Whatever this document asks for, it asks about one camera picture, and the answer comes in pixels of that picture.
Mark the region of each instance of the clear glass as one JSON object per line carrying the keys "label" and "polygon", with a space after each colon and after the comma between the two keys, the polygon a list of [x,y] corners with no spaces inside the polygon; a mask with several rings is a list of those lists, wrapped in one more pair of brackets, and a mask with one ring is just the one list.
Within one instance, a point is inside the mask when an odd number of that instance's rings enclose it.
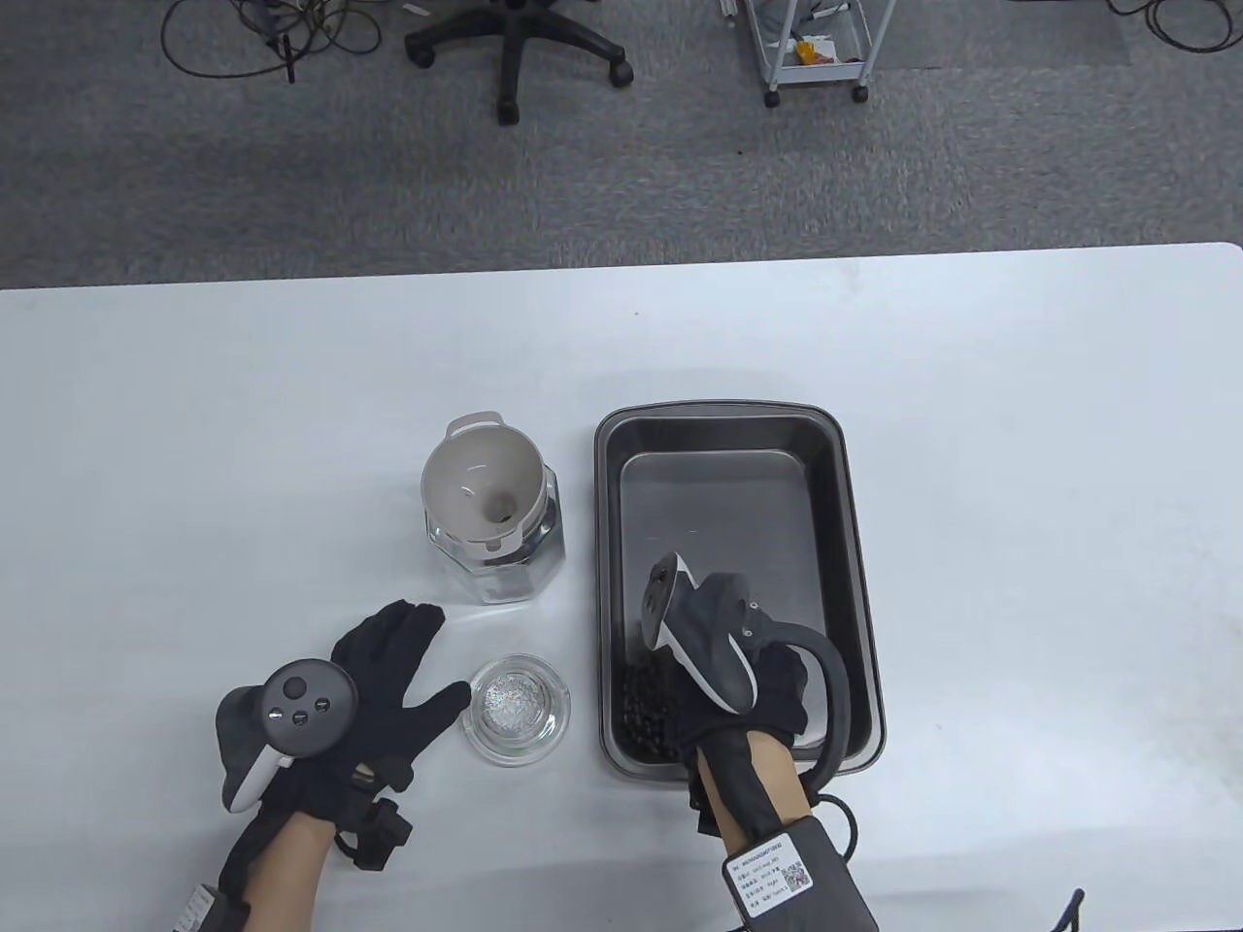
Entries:
{"label": "clear glass", "polygon": [[548,503],[539,523],[527,532],[513,553],[480,560],[444,531],[428,521],[428,539],[445,559],[443,565],[466,593],[485,605],[530,599],[543,589],[566,559],[566,537],[561,522],[561,493],[557,473],[544,466]]}
{"label": "clear glass", "polygon": [[480,670],[462,728],[495,764],[522,767],[547,757],[569,724],[569,690],[546,661],[511,654]]}

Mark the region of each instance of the skin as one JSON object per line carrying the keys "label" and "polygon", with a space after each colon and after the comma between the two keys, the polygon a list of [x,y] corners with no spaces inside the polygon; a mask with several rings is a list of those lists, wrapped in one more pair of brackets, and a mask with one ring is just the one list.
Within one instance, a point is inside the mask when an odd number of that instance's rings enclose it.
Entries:
{"label": "skin", "polygon": [[[747,732],[747,742],[751,744],[751,761],[755,764],[759,782],[768,790],[768,799],[772,800],[773,809],[782,820],[782,825],[789,825],[805,815],[812,814],[812,806],[807,803],[803,784],[798,782],[798,769],[794,767],[794,758],[789,751],[766,732]],[[721,840],[728,854],[741,851],[747,846],[746,838],[738,823],[721,804],[721,795],[717,793],[712,772],[704,762],[704,756],[699,758],[700,777],[704,778],[704,789],[707,792],[709,802],[712,804],[712,814],[716,816],[717,828],[721,829]]]}
{"label": "skin", "polygon": [[246,886],[245,932],[308,932],[319,874],[337,828],[295,813],[260,855]]}
{"label": "skin", "polygon": [[[747,741],[756,773],[768,790],[768,798],[782,824],[789,825],[810,815],[812,809],[798,782],[798,770],[789,751],[764,732],[748,732]],[[726,851],[733,854],[746,847],[746,839],[733,816],[721,804],[712,772],[704,763],[702,756],[699,767],[721,829],[721,840],[725,841]],[[336,826],[329,821],[312,819],[302,813],[290,818],[251,869],[246,886],[250,918],[245,932],[310,932],[319,875],[332,849],[334,834]]]}

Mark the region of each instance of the sticker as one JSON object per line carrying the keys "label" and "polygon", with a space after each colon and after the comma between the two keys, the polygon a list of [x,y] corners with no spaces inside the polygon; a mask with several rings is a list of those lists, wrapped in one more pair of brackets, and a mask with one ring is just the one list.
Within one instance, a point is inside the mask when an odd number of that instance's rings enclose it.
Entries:
{"label": "sticker", "polygon": [[747,916],[763,916],[805,890],[812,875],[789,835],[778,835],[725,865]]}
{"label": "sticker", "polygon": [[216,898],[200,884],[194,889],[190,902],[185,905],[181,918],[173,926],[173,932],[199,932],[203,928],[203,921],[208,918],[208,913],[215,905]]}

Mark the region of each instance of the gray carpet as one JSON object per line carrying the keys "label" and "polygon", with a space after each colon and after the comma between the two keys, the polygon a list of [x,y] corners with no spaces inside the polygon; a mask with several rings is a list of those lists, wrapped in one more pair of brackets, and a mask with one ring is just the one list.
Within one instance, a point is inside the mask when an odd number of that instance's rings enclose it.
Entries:
{"label": "gray carpet", "polygon": [[[188,62],[270,61],[188,7]],[[1176,52],[1098,0],[899,0],[870,103],[769,112],[716,0],[563,7],[634,86],[533,43],[501,129],[496,41],[418,71],[400,6],[290,87],[174,72],[160,0],[41,0],[0,52],[0,287],[1243,239],[1243,46]]]}

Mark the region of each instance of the caster wheel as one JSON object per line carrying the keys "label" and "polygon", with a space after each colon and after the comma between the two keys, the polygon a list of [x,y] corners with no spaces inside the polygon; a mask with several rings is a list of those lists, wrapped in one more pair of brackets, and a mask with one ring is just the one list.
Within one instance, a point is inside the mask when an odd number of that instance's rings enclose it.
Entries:
{"label": "caster wheel", "polygon": [[410,61],[413,61],[420,68],[430,68],[433,65],[436,63],[435,48],[424,48],[423,46],[418,45],[406,45],[405,55]]}
{"label": "caster wheel", "polygon": [[625,58],[609,65],[609,83],[613,87],[629,87],[634,82],[634,68]]}
{"label": "caster wheel", "polygon": [[518,102],[500,101],[496,104],[496,119],[502,127],[512,127],[518,122]]}

